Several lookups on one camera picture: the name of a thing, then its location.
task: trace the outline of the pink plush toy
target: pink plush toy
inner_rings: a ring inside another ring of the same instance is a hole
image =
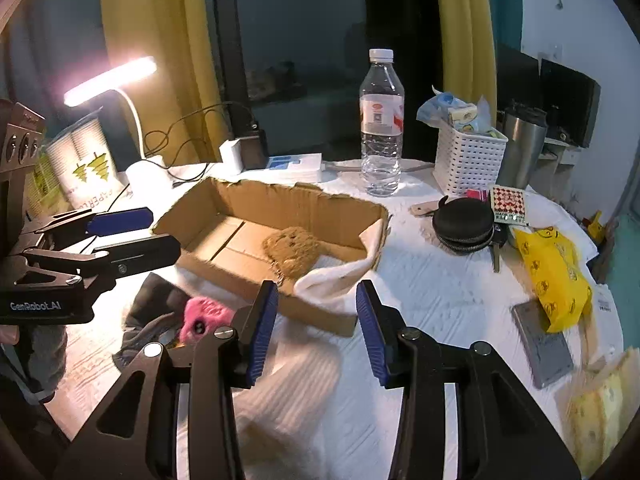
[[[219,326],[231,324],[235,312],[219,301],[198,296],[187,301],[184,307],[184,325],[180,330],[180,342],[195,344],[205,334]]]

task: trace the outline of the yellow curtain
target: yellow curtain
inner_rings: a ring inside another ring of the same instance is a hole
[[[494,34],[489,0],[438,0],[444,91],[467,102],[489,102],[495,124]]]
[[[155,74],[126,89],[144,132],[166,131],[178,118],[220,102],[204,0],[100,2],[112,65],[140,56],[153,56],[158,64]],[[130,130],[138,144],[135,129]],[[204,120],[194,116],[172,130],[161,155],[166,164],[176,155],[176,164],[220,160],[218,147],[227,138],[226,123],[220,114],[209,113]],[[147,145],[153,148],[161,140],[160,134],[151,134]]]

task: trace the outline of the plush toy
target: plush toy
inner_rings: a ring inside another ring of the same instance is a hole
[[[205,334],[219,326],[229,325],[235,312],[219,301],[197,296],[184,307],[184,325],[180,330],[180,342],[195,344]]]
[[[304,276],[320,256],[318,239],[302,227],[274,232],[263,240],[262,248],[282,278]]]

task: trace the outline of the water bottle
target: water bottle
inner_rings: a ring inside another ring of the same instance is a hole
[[[367,192],[390,196],[400,183],[404,87],[394,70],[394,51],[369,50],[371,68],[360,87],[362,176]]]

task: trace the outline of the white bottle cap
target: white bottle cap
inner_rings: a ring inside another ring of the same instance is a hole
[[[372,63],[393,63],[394,51],[389,48],[372,48],[369,50],[369,60]]]

